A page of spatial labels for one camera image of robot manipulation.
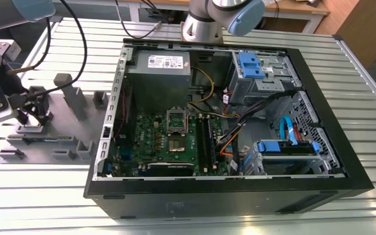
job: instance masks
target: power supply label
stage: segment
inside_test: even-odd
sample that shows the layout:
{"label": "power supply label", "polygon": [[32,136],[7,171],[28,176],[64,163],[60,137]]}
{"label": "power supply label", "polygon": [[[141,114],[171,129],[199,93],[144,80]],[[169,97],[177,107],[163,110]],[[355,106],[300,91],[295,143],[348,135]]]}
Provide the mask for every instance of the power supply label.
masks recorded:
{"label": "power supply label", "polygon": [[148,68],[157,69],[183,69],[184,60],[181,56],[164,56],[164,55],[151,55]]}

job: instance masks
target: sticker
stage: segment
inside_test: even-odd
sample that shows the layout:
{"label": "sticker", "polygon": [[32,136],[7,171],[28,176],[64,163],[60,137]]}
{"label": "sticker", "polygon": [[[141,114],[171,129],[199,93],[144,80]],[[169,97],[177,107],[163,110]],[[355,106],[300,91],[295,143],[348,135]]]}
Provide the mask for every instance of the sticker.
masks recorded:
{"label": "sticker", "polygon": [[264,72],[273,72],[273,69],[271,67],[263,67],[261,70]]}
{"label": "sticker", "polygon": [[228,104],[228,95],[223,95],[223,103]]}
{"label": "sticker", "polygon": [[229,162],[229,166],[237,171],[237,163],[233,160]]}
{"label": "sticker", "polygon": [[181,56],[151,55],[148,68],[183,69],[184,58]]}
{"label": "sticker", "polygon": [[251,149],[251,148],[244,145],[244,146],[243,146],[243,149],[240,150],[240,152],[241,152],[241,153],[245,153],[245,152],[248,152],[249,149]]}

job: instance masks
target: wooden desk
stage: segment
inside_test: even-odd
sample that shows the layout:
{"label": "wooden desk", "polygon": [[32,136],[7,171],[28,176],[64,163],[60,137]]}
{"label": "wooden desk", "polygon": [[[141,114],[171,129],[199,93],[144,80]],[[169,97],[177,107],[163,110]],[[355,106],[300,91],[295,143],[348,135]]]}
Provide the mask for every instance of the wooden desk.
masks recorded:
{"label": "wooden desk", "polygon": [[[115,0],[68,0],[68,3],[115,5]],[[189,0],[152,0],[159,9],[188,11]],[[131,21],[140,22],[139,9],[148,8],[140,0],[119,0],[119,5],[129,8]],[[324,16],[329,10],[323,3],[317,8],[308,6],[304,2],[295,0],[281,0],[279,18],[307,20],[303,33],[313,33]],[[272,18],[276,11],[276,4],[267,6],[264,17]]]}

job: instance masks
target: slotted metal table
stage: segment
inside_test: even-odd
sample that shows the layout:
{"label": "slotted metal table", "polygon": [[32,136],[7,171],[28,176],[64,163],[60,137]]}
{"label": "slotted metal table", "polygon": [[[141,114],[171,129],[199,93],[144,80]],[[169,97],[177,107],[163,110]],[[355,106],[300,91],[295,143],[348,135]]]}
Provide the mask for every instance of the slotted metal table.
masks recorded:
{"label": "slotted metal table", "polygon": [[[143,35],[151,23],[125,23]],[[85,93],[111,90],[125,32],[117,21],[81,19],[88,39],[85,72],[75,86]],[[52,47],[36,71],[21,75],[24,86],[53,87],[57,72],[76,75],[83,61],[81,36],[73,19],[52,23]],[[179,25],[164,25],[152,39],[179,40]],[[24,66],[39,60],[47,34]],[[227,44],[297,48],[313,72],[359,159],[376,187],[376,84],[343,41],[328,35],[253,31],[224,32]],[[13,126],[0,124],[0,137]],[[0,149],[7,145],[0,140]],[[12,234],[376,234],[376,188],[304,214],[187,219],[112,220],[83,197],[88,166],[0,164],[0,232]]]}

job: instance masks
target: green circuit board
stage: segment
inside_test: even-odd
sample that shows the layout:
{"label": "green circuit board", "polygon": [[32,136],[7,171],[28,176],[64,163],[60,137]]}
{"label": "green circuit board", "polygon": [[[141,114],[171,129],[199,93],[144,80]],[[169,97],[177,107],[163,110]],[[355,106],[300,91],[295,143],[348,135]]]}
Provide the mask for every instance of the green circuit board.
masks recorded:
{"label": "green circuit board", "polygon": [[[185,120],[173,116],[169,118],[169,126],[180,127]],[[220,119],[211,119],[212,129],[221,133]],[[168,135],[167,115],[139,115],[135,129],[135,145],[131,161],[121,162],[124,176],[139,176],[140,164],[153,162],[188,163],[195,165],[195,176],[227,175],[225,161],[217,163],[217,168],[211,172],[199,169],[197,142],[196,142],[196,116],[188,117],[188,131],[185,136]]]}

